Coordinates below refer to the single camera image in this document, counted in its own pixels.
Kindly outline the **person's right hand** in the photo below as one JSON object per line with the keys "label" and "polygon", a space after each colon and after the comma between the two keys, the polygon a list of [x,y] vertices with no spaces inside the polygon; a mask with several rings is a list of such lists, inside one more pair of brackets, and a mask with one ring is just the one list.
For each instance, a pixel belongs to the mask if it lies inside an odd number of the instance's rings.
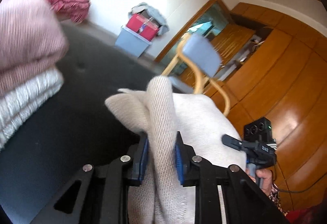
{"label": "person's right hand", "polygon": [[273,192],[273,175],[268,169],[259,169],[256,172],[257,177],[261,178],[261,190],[269,196]]}

